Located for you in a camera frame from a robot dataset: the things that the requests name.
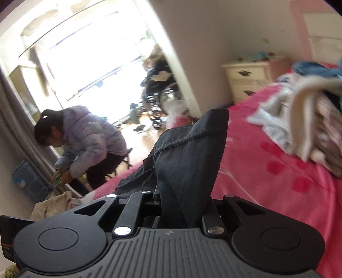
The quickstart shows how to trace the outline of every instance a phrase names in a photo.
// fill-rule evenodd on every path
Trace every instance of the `pink headboard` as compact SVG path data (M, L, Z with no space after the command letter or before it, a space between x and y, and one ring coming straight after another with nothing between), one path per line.
M296 0L290 2L290 10L297 26L298 35L301 44L301 53L304 60L312 60L312 50L309 40L308 30L306 28L304 14L308 13L337 13L324 0Z

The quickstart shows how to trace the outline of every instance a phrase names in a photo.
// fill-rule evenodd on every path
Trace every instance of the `woman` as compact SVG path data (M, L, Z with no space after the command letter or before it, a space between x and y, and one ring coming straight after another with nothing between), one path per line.
M81 195L88 190L75 178L86 173L90 186L98 188L127 151L121 132L104 118L91 114L85 106L45 110L35 126L35 138L43 146L63 146L51 183L61 176L61 185L70 184Z

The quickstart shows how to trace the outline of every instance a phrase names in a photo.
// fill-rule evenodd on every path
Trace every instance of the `nightstand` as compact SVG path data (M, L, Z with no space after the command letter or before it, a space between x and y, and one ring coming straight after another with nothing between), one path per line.
M233 100L240 102L260 91L291 67L289 57L276 55L265 62L233 62L222 66L230 83Z

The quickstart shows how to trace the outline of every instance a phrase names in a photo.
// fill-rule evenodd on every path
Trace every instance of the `pink bedsheet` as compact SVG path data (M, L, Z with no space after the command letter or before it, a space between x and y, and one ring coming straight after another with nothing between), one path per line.
M342 180L323 167L288 156L261 130L246 122L259 103L280 89L270 86L229 108L226 148L212 197L233 194L316 228L326 251L317 269L323 277L342 275ZM114 191L131 168L97 190L93 199Z

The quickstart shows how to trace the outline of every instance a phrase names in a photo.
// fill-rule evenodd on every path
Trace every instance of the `dark hair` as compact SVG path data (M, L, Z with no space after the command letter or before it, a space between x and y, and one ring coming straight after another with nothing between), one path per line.
M54 111L46 109L41 113L40 119L35 125L35 138L38 144L47 146L46 138L51 136L51 127L55 126L63 130L63 110Z

